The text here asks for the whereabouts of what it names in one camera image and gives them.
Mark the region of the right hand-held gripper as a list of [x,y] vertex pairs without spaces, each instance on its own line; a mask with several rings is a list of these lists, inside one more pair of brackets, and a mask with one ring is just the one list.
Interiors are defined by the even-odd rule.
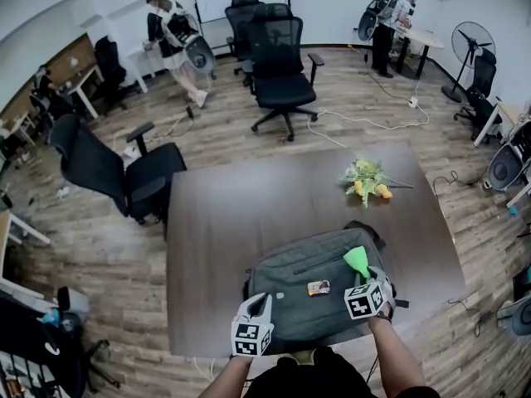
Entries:
[[353,288],[344,291],[343,300],[351,319],[362,319],[376,316],[383,305],[393,305],[392,283],[386,273],[376,267],[368,266],[372,282],[365,284],[365,278],[354,272]]

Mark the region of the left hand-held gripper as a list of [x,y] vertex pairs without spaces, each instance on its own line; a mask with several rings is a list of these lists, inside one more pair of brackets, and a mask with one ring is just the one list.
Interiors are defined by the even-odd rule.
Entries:
[[[275,328],[271,323],[273,299],[270,294],[256,294],[244,301],[231,322],[233,356],[261,357],[271,343]],[[262,323],[251,321],[252,318]]]

